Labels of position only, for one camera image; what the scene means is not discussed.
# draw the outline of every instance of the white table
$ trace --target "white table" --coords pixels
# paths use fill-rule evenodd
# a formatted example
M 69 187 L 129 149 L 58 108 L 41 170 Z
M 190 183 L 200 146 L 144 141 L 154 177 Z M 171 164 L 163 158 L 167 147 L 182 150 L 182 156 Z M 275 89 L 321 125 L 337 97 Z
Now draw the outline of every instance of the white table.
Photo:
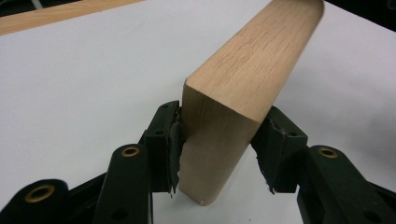
M 0 36 L 0 207 L 59 178 L 73 188 L 136 143 L 157 107 L 268 1 L 154 1 Z M 396 190 L 396 33 L 326 5 L 275 105 L 309 146 L 344 151 Z M 302 223 L 296 194 L 273 196 L 249 148 L 218 200 L 154 195 L 156 223 Z

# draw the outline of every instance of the brass insert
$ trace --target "brass insert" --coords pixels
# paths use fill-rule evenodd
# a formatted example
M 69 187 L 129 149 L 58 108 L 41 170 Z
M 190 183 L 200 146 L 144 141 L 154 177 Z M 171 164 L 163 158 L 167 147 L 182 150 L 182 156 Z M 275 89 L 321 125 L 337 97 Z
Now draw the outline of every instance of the brass insert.
M 139 151 L 140 150 L 138 147 L 127 147 L 121 152 L 121 155 L 123 157 L 132 157 L 132 156 L 137 155 L 139 153 Z
M 318 153 L 324 157 L 331 159 L 338 157 L 338 153 L 331 148 L 322 147 L 318 150 Z
M 30 192 L 25 197 L 25 201 L 27 203 L 41 202 L 47 199 L 54 191 L 55 187 L 53 187 L 52 185 L 39 186 L 35 189 L 30 190 Z

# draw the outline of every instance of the screw hole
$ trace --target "screw hole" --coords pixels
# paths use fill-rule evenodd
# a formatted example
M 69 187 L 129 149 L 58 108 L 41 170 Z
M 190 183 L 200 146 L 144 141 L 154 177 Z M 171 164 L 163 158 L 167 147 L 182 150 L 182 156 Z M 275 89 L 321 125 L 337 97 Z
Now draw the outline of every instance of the screw hole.
M 32 189 L 25 197 L 25 201 L 28 203 L 38 203 L 47 199 L 55 191 L 55 187 L 52 185 L 42 185 L 35 189 Z
M 365 218 L 367 218 L 369 221 L 374 222 L 374 223 L 381 223 L 381 217 L 377 215 L 376 213 L 372 211 L 363 211 L 363 215 Z
M 140 150 L 137 147 L 127 147 L 121 152 L 121 155 L 123 157 L 132 157 L 132 156 L 137 155 L 139 153 L 139 151 Z
M 113 215 L 111 215 L 111 217 L 117 221 L 123 220 L 128 217 L 128 212 L 124 209 L 117 209 L 115 212 L 113 212 Z
M 320 148 L 318 152 L 320 155 L 327 157 L 327 158 L 334 159 L 334 158 L 338 157 L 337 152 L 330 148 Z

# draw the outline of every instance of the wooden board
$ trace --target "wooden board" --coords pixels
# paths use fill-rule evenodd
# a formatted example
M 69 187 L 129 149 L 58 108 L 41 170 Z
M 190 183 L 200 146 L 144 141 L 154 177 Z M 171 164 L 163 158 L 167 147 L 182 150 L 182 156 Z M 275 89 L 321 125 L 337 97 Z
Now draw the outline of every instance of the wooden board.
M 113 7 L 141 2 L 142 0 L 82 0 L 79 2 L 46 7 L 0 18 L 0 35 L 6 35 L 57 21 L 103 11 Z
M 213 203 L 323 13 L 322 0 L 274 0 L 186 81 L 181 191 Z

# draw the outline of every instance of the light wooden plank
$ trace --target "light wooden plank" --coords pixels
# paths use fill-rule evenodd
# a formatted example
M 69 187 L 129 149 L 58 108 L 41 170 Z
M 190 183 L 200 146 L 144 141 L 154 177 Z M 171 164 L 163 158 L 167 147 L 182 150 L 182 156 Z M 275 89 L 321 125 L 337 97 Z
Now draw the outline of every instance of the light wooden plank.
M 0 35 L 6 35 L 57 21 L 121 7 L 143 0 L 83 0 L 0 18 Z
M 213 203 L 323 13 L 322 0 L 274 0 L 186 81 L 179 188 Z

